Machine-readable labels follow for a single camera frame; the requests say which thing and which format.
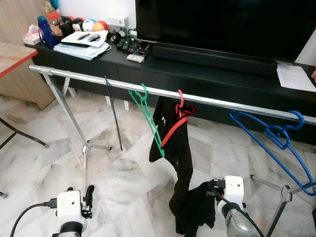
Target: green hanger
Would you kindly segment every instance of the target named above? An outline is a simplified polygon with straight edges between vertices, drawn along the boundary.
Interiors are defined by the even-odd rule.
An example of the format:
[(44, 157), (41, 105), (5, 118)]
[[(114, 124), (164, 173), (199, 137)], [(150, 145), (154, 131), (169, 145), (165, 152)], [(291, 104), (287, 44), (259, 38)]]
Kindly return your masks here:
[[(145, 91), (145, 96), (142, 96), (138, 91), (133, 91), (133, 90), (128, 90), (128, 93), (133, 98), (133, 100), (135, 101), (135, 103), (137, 104), (137, 106), (139, 107), (141, 112), (144, 114), (144, 116), (147, 120), (147, 123), (148, 123), (148, 125), (149, 125), (149, 127), (154, 135), (154, 138), (155, 138), (155, 141), (157, 143), (160, 154), (164, 158), (164, 151), (161, 147), (161, 139), (160, 139), (160, 136), (159, 136), (159, 133), (157, 130), (157, 126), (155, 125), (152, 112), (150, 111), (150, 109), (148, 108), (148, 105), (147, 105), (148, 91), (143, 83), (142, 83), (142, 86), (143, 86), (144, 91)], [(138, 95), (138, 97), (140, 98), (140, 104), (137, 102), (137, 100), (133, 96), (133, 92), (135, 92), (135, 94)]]

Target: black cloth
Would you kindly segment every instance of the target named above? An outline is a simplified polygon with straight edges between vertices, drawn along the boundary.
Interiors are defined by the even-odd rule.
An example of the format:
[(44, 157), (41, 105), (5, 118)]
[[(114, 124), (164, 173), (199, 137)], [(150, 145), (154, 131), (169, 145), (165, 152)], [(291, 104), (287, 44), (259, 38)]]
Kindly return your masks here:
[[(162, 140), (165, 157), (177, 171), (178, 181), (174, 186), (174, 194), (169, 202), (171, 212), (177, 216), (185, 201), (186, 193), (193, 173), (191, 151), (188, 140), (187, 116), (196, 111), (194, 107), (179, 104), (171, 98), (159, 97), (154, 112), (154, 122), (158, 125), (158, 133)], [(161, 158), (160, 151), (153, 140), (149, 161)]]
[(213, 228), (215, 222), (215, 197), (207, 197), (211, 191), (208, 182), (187, 192), (184, 204), (176, 216), (176, 232), (185, 237), (196, 237), (199, 226), (206, 223)]

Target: marble floor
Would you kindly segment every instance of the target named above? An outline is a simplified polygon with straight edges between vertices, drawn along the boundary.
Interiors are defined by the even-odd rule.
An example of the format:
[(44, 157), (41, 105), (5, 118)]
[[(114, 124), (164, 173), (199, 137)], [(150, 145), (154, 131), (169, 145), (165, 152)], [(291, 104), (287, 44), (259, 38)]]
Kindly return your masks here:
[[(88, 184), (95, 185), (93, 218), (84, 237), (178, 237), (168, 201), (176, 173), (164, 159), (149, 163), (153, 136), (137, 107), (124, 109), (115, 100), (123, 151), (119, 149), (111, 107), (100, 95), (79, 91), (67, 97), (87, 139), (113, 146), (111, 151), (92, 150), (88, 156)], [(56, 197), (68, 187), (82, 188), (81, 143), (56, 101), (40, 111), (36, 105), (0, 97), (0, 117), (47, 142), (15, 136), (0, 150), (0, 237), (7, 237), (17, 216), (28, 206)], [(276, 184), (293, 186), (289, 176), (243, 130), (224, 124), (189, 118), (188, 133), (194, 172), (190, 189), (213, 178), (239, 175), (244, 178), (247, 211), (265, 230), (279, 202), (279, 193), (252, 181), (255, 174)], [(0, 124), (0, 142), (10, 131)], [(263, 134), (257, 135), (297, 175), (298, 163), (281, 152)], [(293, 142), (316, 176), (316, 147)], [(315, 237), (312, 210), (316, 198), (294, 195), (274, 231), (275, 237)], [(56, 232), (55, 210), (35, 208), (19, 222), (16, 237), (50, 237)], [(216, 214), (215, 226), (199, 228), (198, 237), (225, 237), (224, 218)]]

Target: red table edge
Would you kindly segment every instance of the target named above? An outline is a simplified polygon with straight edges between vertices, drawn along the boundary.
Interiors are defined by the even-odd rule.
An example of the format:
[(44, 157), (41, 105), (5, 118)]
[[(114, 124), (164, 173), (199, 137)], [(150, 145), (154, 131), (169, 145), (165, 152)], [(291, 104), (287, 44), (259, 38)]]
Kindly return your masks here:
[(11, 72), (13, 69), (17, 68), (18, 66), (20, 66), (21, 64), (23, 64), (24, 62), (28, 61), (29, 59), (33, 58), (35, 55), (37, 55), (37, 51), (34, 51), (33, 53), (29, 54), (28, 56), (26, 56), (25, 58), (23, 58), (22, 60), (16, 62), (15, 64), (13, 64), (12, 66), (8, 67), (7, 69), (5, 69), (3, 72), (0, 73), (0, 78), (3, 77), (5, 74)]

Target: chrome pole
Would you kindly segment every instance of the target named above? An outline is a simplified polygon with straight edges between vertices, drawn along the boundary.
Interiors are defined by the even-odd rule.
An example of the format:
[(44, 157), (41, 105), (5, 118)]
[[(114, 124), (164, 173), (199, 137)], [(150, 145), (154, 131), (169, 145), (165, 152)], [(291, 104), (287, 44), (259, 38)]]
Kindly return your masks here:
[[(106, 82), (104, 81), (103, 78), (89, 76), (85, 74), (73, 73), (69, 71), (63, 71), (59, 69), (36, 66), (36, 65), (29, 65), (29, 69), (31, 71), (42, 73), (43, 75), (44, 74), (57, 75), (57, 76), (82, 80), (86, 82), (106, 85)], [(108, 82), (111, 84), (111, 86), (114, 86), (114, 87), (144, 92), (144, 89), (141, 85), (135, 85), (135, 84), (127, 83), (127, 82), (110, 80), (110, 79), (108, 80)], [(151, 88), (151, 87), (146, 87), (146, 89), (150, 94), (153, 94), (153, 95), (160, 95), (160, 96), (166, 96), (166, 97), (170, 97), (174, 99), (180, 99), (180, 95), (177, 92), (156, 89), (156, 88)], [(188, 95), (188, 94), (183, 94), (183, 97), (187, 101), (194, 101), (201, 104), (212, 105), (212, 106), (222, 107), (222, 108), (231, 109), (231, 110), (238, 110), (238, 111), (244, 111), (244, 112), (249, 112), (249, 113), (254, 113), (254, 114), (259, 114), (259, 115), (272, 116), (272, 117), (276, 117), (280, 119), (288, 119), (288, 120), (294, 120), (294, 121), (299, 120), (296, 115), (292, 113), (284, 112), (284, 111), (260, 108), (256, 106), (250, 106), (250, 105), (243, 105), (243, 104), (216, 100), (216, 99), (195, 96), (195, 95)], [(304, 116), (304, 119), (305, 119), (305, 123), (316, 125), (316, 118), (310, 117), (310, 116)]]

